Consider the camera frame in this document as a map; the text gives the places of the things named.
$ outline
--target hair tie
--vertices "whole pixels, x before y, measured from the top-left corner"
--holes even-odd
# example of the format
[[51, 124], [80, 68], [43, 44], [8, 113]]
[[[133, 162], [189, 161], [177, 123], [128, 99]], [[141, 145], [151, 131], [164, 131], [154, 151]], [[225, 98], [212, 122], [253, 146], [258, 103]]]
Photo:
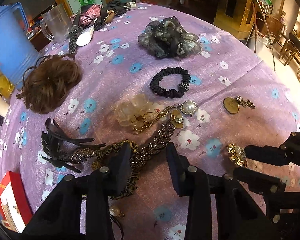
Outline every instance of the hair tie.
[[[175, 89], [169, 89], [169, 91], [167, 91], [165, 88], [159, 86], [159, 82], [162, 80], [162, 78], [171, 74], [182, 75], [182, 82], [178, 85], [178, 91], [176, 91]], [[181, 67], [168, 67], [166, 69], [162, 69], [153, 77], [152, 81], [150, 82], [150, 89], [161, 97], [181, 98], [185, 94], [185, 92], [189, 90], [190, 79], [191, 77], [187, 70]]]

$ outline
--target floral tablecloth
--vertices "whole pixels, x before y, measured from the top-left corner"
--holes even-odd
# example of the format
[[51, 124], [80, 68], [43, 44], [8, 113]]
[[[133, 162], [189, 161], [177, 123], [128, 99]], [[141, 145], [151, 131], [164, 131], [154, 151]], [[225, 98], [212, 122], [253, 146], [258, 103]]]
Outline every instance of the floral tablecloth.
[[[138, 44], [137, 36], [150, 21], [170, 16], [176, 16], [188, 32], [200, 37], [200, 54], [182, 60], [157, 59]], [[61, 55], [67, 49], [66, 43], [52, 42], [42, 54]], [[7, 171], [20, 172], [33, 212], [64, 175], [91, 173], [92, 161], [81, 165], [83, 172], [79, 175], [42, 159], [41, 131], [48, 117], [73, 138], [94, 137], [96, 143], [107, 144], [130, 139], [142, 144], [157, 126], [134, 135], [114, 119], [116, 104], [139, 93], [149, 97], [154, 111], [194, 100], [198, 111], [185, 118], [184, 128], [176, 130], [171, 141], [192, 165], [218, 176], [234, 168], [225, 150], [227, 143], [277, 147], [291, 131], [300, 131], [300, 114], [293, 98], [269, 66], [228, 32], [169, 8], [139, 3], [138, 9], [95, 32], [88, 45], [78, 48], [76, 62], [83, 69], [83, 78], [61, 107], [46, 115], [35, 114], [16, 99], [14, 92], [0, 130], [0, 181]], [[167, 67], [182, 67], [191, 75], [190, 90], [182, 98], [162, 98], [149, 89], [152, 77]], [[176, 88], [180, 80], [180, 76], [170, 75], [160, 85]], [[250, 99], [256, 109], [242, 108], [238, 114], [229, 114], [223, 108], [223, 99], [237, 95]], [[300, 167], [294, 164], [274, 167], [249, 160], [249, 168], [282, 178], [287, 190], [300, 190]], [[147, 163], [137, 186], [134, 195], [115, 202], [125, 214], [121, 219], [125, 239], [183, 239], [188, 198], [178, 197], [173, 190], [164, 153]], [[264, 210], [262, 198], [253, 196]], [[84, 232], [85, 203], [82, 209]], [[215, 239], [216, 223], [214, 216]]]

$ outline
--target red and white box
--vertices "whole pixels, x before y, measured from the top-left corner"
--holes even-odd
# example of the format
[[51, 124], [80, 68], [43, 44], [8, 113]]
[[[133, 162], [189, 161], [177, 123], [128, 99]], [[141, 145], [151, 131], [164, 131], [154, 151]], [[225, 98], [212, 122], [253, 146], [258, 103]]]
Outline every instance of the red and white box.
[[3, 225], [19, 233], [22, 233], [32, 218], [33, 214], [18, 173], [8, 171], [0, 183], [0, 214]]

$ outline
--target white floor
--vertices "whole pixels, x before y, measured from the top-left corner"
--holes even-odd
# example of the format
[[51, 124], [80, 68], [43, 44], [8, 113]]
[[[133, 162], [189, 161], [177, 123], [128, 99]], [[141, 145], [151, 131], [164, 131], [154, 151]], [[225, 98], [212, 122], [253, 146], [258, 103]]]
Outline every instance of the white floor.
[[[293, 103], [297, 107], [300, 112], [300, 83], [297, 78], [297, 71], [298, 71], [298, 63], [293, 60], [289, 65], [284, 65], [284, 60], [279, 60], [279, 51], [281, 47], [279, 44], [274, 45], [274, 63], [275, 63], [275, 70], [276, 74], [280, 78], [281, 82], [285, 84], [291, 90], [291, 97], [293, 99]], [[271, 50], [268, 48], [264, 48], [259, 54], [270, 68], [273, 69], [273, 58]]]

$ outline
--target brown hairpiece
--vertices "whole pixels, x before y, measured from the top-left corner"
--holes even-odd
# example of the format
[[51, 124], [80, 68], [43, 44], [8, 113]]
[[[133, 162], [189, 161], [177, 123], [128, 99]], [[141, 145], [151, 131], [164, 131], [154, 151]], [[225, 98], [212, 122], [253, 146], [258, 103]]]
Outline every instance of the brown hairpiece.
[[[22, 92], [16, 97], [23, 98], [27, 109], [47, 114], [62, 105], [70, 89], [81, 81], [82, 74], [71, 54], [41, 57], [37, 63], [41, 59], [37, 67], [32, 66], [23, 74]], [[25, 79], [30, 69], [33, 70]]]

